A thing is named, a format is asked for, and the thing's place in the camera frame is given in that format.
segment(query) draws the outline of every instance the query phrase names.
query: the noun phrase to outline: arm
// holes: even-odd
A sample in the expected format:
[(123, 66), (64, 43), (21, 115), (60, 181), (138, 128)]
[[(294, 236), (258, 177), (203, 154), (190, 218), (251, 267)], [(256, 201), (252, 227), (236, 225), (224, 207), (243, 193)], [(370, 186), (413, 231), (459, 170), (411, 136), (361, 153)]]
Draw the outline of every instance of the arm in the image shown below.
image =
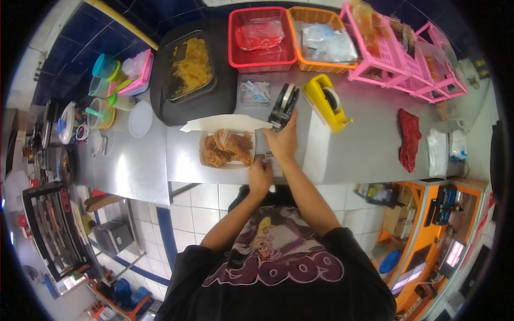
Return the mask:
[(264, 165), (263, 158), (262, 155), (258, 156), (248, 171), (248, 196), (207, 233), (200, 243), (201, 246), (219, 253), (239, 235), (273, 182), (271, 163)]
[(324, 236), (331, 230), (341, 227), (341, 224), (295, 160), (295, 151), (298, 148), (297, 118), (298, 110), (295, 109), (291, 119), (280, 133), (275, 134), (273, 131), (265, 129), (264, 134), (273, 155), (282, 167), (302, 218), (312, 226), (318, 235)]

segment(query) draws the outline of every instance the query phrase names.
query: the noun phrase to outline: fried food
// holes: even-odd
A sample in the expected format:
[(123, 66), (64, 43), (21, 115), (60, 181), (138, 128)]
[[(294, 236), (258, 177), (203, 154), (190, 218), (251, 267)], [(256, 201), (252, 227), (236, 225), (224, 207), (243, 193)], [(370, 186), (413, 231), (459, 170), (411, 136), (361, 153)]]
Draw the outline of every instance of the fried food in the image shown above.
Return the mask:
[(240, 161), (245, 166), (251, 166), (253, 162), (250, 155), (250, 150), (253, 148), (251, 135), (244, 133), (244, 136), (239, 136), (225, 133), (225, 136), (223, 129), (207, 136), (204, 151), (205, 161), (215, 167), (221, 167), (233, 160)]

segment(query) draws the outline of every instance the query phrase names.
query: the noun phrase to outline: blue lid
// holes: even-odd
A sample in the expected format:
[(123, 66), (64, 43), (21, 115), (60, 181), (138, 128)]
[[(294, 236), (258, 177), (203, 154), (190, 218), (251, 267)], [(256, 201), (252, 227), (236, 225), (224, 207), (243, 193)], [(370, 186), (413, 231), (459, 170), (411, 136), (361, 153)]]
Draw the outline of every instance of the blue lid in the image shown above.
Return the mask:
[(105, 60), (105, 53), (98, 56), (95, 65), (93, 66), (93, 70), (91, 71), (91, 75), (96, 76), (100, 72), (100, 68), (102, 68), (103, 61)]
[(401, 258), (400, 250), (389, 253), (382, 264), (378, 267), (378, 273), (384, 274), (390, 272), (398, 264)]

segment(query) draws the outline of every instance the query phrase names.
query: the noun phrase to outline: plastic bag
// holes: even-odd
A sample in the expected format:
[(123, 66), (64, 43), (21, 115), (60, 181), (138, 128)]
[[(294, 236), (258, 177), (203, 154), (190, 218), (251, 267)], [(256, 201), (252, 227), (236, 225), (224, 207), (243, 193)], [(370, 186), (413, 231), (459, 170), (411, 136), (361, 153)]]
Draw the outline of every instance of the plastic bag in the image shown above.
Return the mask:
[(382, 30), (381, 16), (373, 11), (370, 5), (360, 0), (352, 1), (352, 16), (368, 52), (373, 57), (381, 58), (378, 38), (387, 37), (386, 32)]
[(254, 18), (235, 30), (237, 45), (246, 51), (276, 47), (285, 38), (279, 17)]
[(357, 50), (346, 30), (332, 30), (327, 24), (303, 23), (302, 53), (307, 60), (348, 63), (358, 58)]
[(466, 154), (466, 136), (461, 130), (454, 130), (450, 134), (450, 157), (455, 160), (465, 160)]
[(446, 178), (448, 169), (448, 136), (436, 129), (431, 129), (427, 138), (430, 166), (429, 177)]

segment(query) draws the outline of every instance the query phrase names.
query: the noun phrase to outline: black device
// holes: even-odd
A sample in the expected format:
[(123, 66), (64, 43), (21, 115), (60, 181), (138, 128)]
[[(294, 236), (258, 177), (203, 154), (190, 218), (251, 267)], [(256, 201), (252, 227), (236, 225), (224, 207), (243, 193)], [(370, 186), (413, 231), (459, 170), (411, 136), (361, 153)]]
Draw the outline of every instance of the black device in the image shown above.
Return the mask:
[(435, 225), (448, 224), (451, 210), (455, 205), (456, 195), (457, 187), (455, 185), (448, 184), (440, 186), (437, 192), (437, 198), (430, 201), (425, 226), (429, 226), (430, 223)]
[(284, 84), (268, 118), (273, 131), (279, 132), (287, 125), (299, 95), (300, 89), (294, 84)]

